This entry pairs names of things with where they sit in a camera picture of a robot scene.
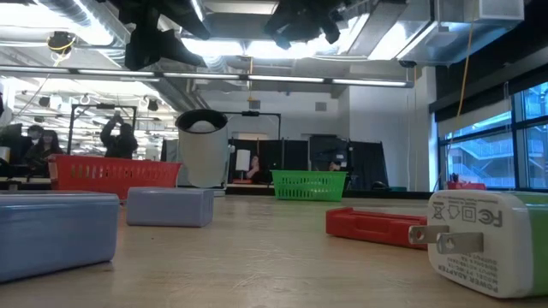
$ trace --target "white power adapter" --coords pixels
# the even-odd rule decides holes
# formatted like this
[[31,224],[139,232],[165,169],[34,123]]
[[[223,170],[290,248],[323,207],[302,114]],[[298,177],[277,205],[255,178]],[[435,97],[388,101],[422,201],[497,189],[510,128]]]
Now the white power adapter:
[[409,241],[429,244],[432,267],[465,287],[500,299],[548,294],[547,194],[436,192]]

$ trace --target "adapter prong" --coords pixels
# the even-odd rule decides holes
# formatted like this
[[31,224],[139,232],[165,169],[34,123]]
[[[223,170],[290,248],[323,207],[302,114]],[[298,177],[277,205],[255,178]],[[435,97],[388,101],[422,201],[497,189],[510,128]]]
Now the adapter prong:
[[436,247],[438,253],[442,255],[483,252],[483,234],[481,232],[441,233],[438,234]]
[[449,232],[449,226],[413,226],[409,228],[410,244],[436,244],[438,234]]

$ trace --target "wooden table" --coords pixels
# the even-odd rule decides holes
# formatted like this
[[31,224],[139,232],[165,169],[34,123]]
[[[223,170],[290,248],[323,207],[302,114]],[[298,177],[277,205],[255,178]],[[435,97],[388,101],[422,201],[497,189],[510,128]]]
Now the wooden table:
[[[421,211],[415,205],[405,204]],[[0,307],[548,307],[460,287],[434,273],[423,251],[330,237],[325,210],[340,206],[218,198],[202,229],[130,228],[121,217],[112,264],[0,285]]]

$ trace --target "desk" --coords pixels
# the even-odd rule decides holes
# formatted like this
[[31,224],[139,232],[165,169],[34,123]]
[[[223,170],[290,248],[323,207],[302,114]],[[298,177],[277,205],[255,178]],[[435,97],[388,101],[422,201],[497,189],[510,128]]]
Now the desk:
[[423,251],[330,237],[325,211],[340,206],[228,196],[202,229],[127,227],[122,214],[112,264],[0,285],[0,307],[548,307],[461,287]]

